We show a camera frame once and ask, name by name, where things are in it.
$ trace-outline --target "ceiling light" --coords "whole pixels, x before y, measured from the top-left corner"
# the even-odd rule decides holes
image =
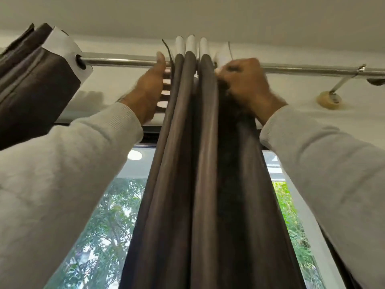
[[[142,159],[142,153],[136,150],[131,150],[130,153],[128,153],[127,158],[129,160],[141,160]]]

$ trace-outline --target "person's left hand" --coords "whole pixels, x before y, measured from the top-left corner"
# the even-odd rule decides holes
[[[152,120],[162,95],[166,59],[161,52],[156,53],[156,58],[155,66],[139,78],[135,88],[130,93],[118,100],[135,113],[142,125]]]

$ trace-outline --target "sleeve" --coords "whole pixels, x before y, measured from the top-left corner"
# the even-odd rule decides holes
[[[345,265],[365,288],[385,285],[385,150],[290,106],[263,127],[274,151]]]
[[[41,289],[143,136],[115,103],[0,152],[0,288]]]

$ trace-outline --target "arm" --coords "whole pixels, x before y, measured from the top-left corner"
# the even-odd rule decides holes
[[[120,102],[0,152],[0,288],[41,289],[141,140],[163,88],[163,55]]]
[[[277,154],[356,280],[383,287],[385,151],[287,106],[270,91],[257,59],[234,60],[217,75],[264,125],[262,143]]]

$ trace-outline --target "hand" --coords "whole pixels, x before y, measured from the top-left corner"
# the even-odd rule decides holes
[[[215,69],[215,73],[219,80],[228,84],[234,98],[251,110],[262,125],[287,105],[271,92],[263,69],[255,58],[233,60]]]
[[[163,73],[166,59],[161,52],[156,53],[156,64],[139,78],[135,88],[118,102],[127,105],[143,125],[152,120],[163,90]]]

